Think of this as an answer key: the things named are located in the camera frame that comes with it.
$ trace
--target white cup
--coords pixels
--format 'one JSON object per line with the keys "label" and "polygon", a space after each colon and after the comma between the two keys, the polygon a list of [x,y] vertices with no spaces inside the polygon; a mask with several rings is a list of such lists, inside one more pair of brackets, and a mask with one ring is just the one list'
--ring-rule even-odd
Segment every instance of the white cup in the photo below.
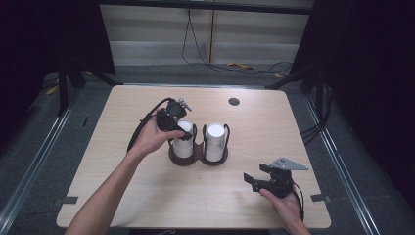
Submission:
{"label": "white cup", "polygon": [[173,151],[178,158],[186,159],[193,155],[193,145],[188,148],[177,148],[173,145]]}
{"label": "white cup", "polygon": [[223,150],[220,152],[211,152],[209,150],[206,151],[205,158],[210,162],[218,162],[223,157]]}
{"label": "white cup", "polygon": [[214,123],[207,127],[207,151],[211,153],[223,152],[225,149],[225,128],[222,124]]}
{"label": "white cup", "polygon": [[[188,120],[180,120],[177,124],[183,128],[184,131],[190,132],[191,134],[193,131],[193,124]],[[177,148],[187,149],[189,147],[193,148],[193,136],[189,140],[181,140],[181,139],[173,139],[173,145]]]}

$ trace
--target metal rail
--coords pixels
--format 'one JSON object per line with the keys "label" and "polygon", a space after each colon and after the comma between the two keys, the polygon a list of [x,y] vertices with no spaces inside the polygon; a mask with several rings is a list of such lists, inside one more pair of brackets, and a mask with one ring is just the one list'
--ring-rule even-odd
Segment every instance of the metal rail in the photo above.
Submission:
{"label": "metal rail", "polygon": [[[314,122],[319,123],[318,115],[315,111],[316,106],[313,100],[309,96],[305,96],[305,101],[308,106],[308,109],[311,112],[311,116]],[[339,149],[336,147],[333,138],[331,137],[329,130],[326,127],[323,127],[320,132],[321,138],[326,145],[327,151],[332,158],[333,164],[339,174],[339,177],[346,188],[348,197],[353,204],[354,209],[356,210],[357,216],[359,217],[366,234],[370,235],[380,235],[378,226],[375,223],[375,220],[372,217],[366,203],[363,201],[356,185],[353,182],[345,163],[343,162],[342,156],[339,153]]]}
{"label": "metal rail", "polygon": [[9,198],[9,201],[6,203],[3,210],[1,210],[0,235],[6,235],[12,226],[16,216],[19,213],[19,210],[24,203],[24,200],[26,199],[31,187],[33,186],[34,181],[37,178],[37,175],[45,164],[50,151],[52,150],[59,134],[61,133],[61,130],[67,122],[73,104],[75,103],[79,93],[80,89],[76,89],[70,104],[62,113],[62,115],[55,120],[55,123],[53,124],[51,130],[49,131],[45,141],[37,152],[23,179],[13,192],[12,196]]}

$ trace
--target black cable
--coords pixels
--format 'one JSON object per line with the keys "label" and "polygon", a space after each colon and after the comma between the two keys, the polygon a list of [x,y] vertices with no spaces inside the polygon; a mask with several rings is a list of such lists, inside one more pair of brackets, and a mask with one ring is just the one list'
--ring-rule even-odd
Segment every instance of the black cable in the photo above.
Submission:
{"label": "black cable", "polygon": [[[273,74],[273,73],[283,72],[283,71],[287,71],[293,65],[293,63],[291,63],[291,62],[278,62],[278,63],[273,64],[270,68],[268,68],[268,70],[260,71],[260,70],[232,70],[232,69],[228,69],[228,68],[208,64],[204,60],[204,58],[201,54],[201,51],[199,50],[198,40],[196,39],[195,30],[193,29],[192,19],[191,19],[191,16],[190,16],[190,9],[187,9],[187,14],[188,14],[188,21],[187,21],[186,33],[185,33],[185,37],[184,37],[184,41],[183,41],[182,58],[183,58],[183,61],[186,62],[189,65],[205,65],[205,66],[207,66],[208,68],[210,68],[211,70],[214,70],[214,71],[235,71],[235,72],[239,72],[239,73],[243,73],[243,74],[250,74],[250,75],[262,74],[262,73],[272,73]],[[184,57],[184,51],[185,51],[185,48],[186,48],[186,41],[187,41],[189,26],[192,29],[193,38],[194,38],[194,41],[195,41],[195,44],[196,44],[196,49],[198,51],[200,59],[202,60],[202,63],[191,63],[191,62],[188,62],[186,60],[186,58]],[[289,64],[289,65],[286,68],[284,68],[283,70],[271,71],[271,69],[274,68],[275,66],[282,65],[282,64]]]}
{"label": "black cable", "polygon": [[301,217],[301,220],[304,221],[304,195],[302,194],[302,190],[298,186],[298,184],[295,183],[295,182],[293,182],[293,184],[296,185],[297,188],[300,190],[301,200],[300,200],[299,194],[294,189],[293,189],[293,192],[292,193],[294,194],[294,196],[297,199],[297,202],[299,203],[299,206],[300,206],[300,217]]}
{"label": "black cable", "polygon": [[308,145],[317,135],[318,133],[320,133],[320,131],[323,129],[323,127],[325,126],[328,118],[329,118],[329,114],[331,111],[331,106],[332,106],[332,102],[333,102],[333,93],[331,90],[329,90],[328,85],[326,85],[326,106],[327,106],[327,111],[326,114],[324,115],[324,117],[320,120],[319,123],[317,123],[316,125],[308,128],[307,130],[304,130],[301,132],[301,135],[309,132],[312,130],[311,133],[307,134],[306,136],[303,136],[302,139],[305,140],[306,138],[310,137],[311,138],[309,140],[307,140],[304,145]]}
{"label": "black cable", "polygon": [[132,136],[131,136],[131,140],[130,140],[130,142],[128,143],[128,148],[127,148],[127,152],[132,148],[132,146],[134,145],[134,143],[135,143],[135,140],[137,139],[137,137],[138,137],[138,135],[140,134],[140,132],[141,132],[141,129],[143,129],[143,127],[144,127],[144,125],[147,123],[147,121],[149,121],[149,119],[153,116],[153,113],[155,112],[155,110],[156,109],[158,109],[159,108],[159,106],[161,106],[162,105],[162,103],[164,103],[164,102],[166,102],[166,101],[168,101],[168,102],[170,102],[170,101],[172,101],[173,99],[171,99],[171,98],[165,98],[165,99],[163,99],[162,101],[160,101],[149,113],[147,113],[146,114],[146,116],[142,119],[142,120],[140,120],[141,122],[140,122],[140,124],[137,126],[137,128],[135,129],[135,131],[134,131],[134,133],[132,134]]}

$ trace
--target metal frame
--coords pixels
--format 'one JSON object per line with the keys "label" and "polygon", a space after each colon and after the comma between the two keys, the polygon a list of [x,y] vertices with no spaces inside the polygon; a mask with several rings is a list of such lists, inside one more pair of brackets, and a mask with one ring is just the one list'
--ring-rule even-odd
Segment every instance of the metal frame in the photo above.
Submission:
{"label": "metal frame", "polygon": [[140,86],[166,86],[166,87],[192,87],[192,88],[236,88],[248,90],[265,90],[259,85],[214,85],[214,84],[167,84],[167,83],[124,83],[124,85],[140,85]]}
{"label": "metal frame", "polygon": [[221,10],[234,12],[259,12],[259,13],[278,13],[293,15],[318,15],[328,13],[324,10],[312,8],[281,7],[272,5],[218,3],[205,1],[156,1],[156,0],[100,0],[102,5],[118,6],[141,6],[141,7],[162,7],[162,8],[183,8],[183,9],[202,9],[202,10]]}
{"label": "metal frame", "polygon": [[70,115],[73,104],[76,102],[77,97],[80,93],[80,89],[75,90],[75,94],[68,105],[68,107],[63,111],[62,115],[55,120],[51,130],[49,131],[45,141],[34,157],[32,163],[30,164],[27,172],[19,183],[18,187],[13,192],[12,196],[9,198],[8,202],[0,212],[0,235],[6,235],[15,221],[16,216],[19,213],[34,181],[37,178],[37,175],[40,173],[43,165],[46,163],[46,160],[49,156],[50,151],[55,145],[56,140],[58,139],[61,130],[64,128],[65,123]]}
{"label": "metal frame", "polygon": [[[315,111],[316,106],[314,104],[314,101],[309,96],[306,96],[305,102],[311,113],[314,123],[319,123],[320,119]],[[324,142],[324,145],[327,148],[327,151],[329,152],[329,155],[333,161],[333,165],[335,166],[336,171],[338,172],[339,177],[343,185],[345,186],[347,195],[350,198],[351,204],[356,210],[356,214],[359,217],[360,222],[362,223],[363,228],[366,231],[366,234],[381,234],[375,223],[372,213],[370,213],[369,208],[366,206],[366,203],[363,201],[363,198],[360,195],[359,190],[357,189],[353,179],[348,173],[346,165],[343,162],[342,156],[340,155],[339,149],[336,147],[336,144],[333,141],[333,138],[331,137],[327,127],[323,127],[321,129],[320,136]]]}

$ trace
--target black metal bar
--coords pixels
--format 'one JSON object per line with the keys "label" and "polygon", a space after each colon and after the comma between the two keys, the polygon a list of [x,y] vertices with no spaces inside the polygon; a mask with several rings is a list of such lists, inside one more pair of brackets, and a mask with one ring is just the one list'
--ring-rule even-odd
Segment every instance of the black metal bar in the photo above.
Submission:
{"label": "black metal bar", "polygon": [[271,5],[218,3],[205,1],[156,1],[156,0],[99,0],[102,5],[142,6],[162,8],[184,8],[202,10],[221,10],[235,12],[279,13],[293,15],[318,15],[328,11],[312,8],[281,7]]}
{"label": "black metal bar", "polygon": [[68,106],[67,73],[64,61],[59,65],[59,98],[60,107],[58,116],[60,116]]}
{"label": "black metal bar", "polygon": [[79,68],[81,68],[81,69],[83,69],[85,71],[91,72],[94,76],[96,76],[99,79],[103,80],[104,82],[106,82],[110,86],[116,86],[116,85],[123,85],[124,84],[121,81],[117,81],[117,80],[111,79],[108,76],[106,76],[105,74],[98,72],[98,70],[96,70],[95,68],[93,68],[90,65],[87,65],[86,63],[82,62],[79,59],[69,58],[69,62],[70,63],[73,63],[76,67],[79,67]]}
{"label": "black metal bar", "polygon": [[314,65],[311,65],[309,67],[306,67],[305,69],[299,70],[296,73],[290,74],[272,85],[266,85],[265,89],[277,90],[289,82],[302,80],[313,68]]}

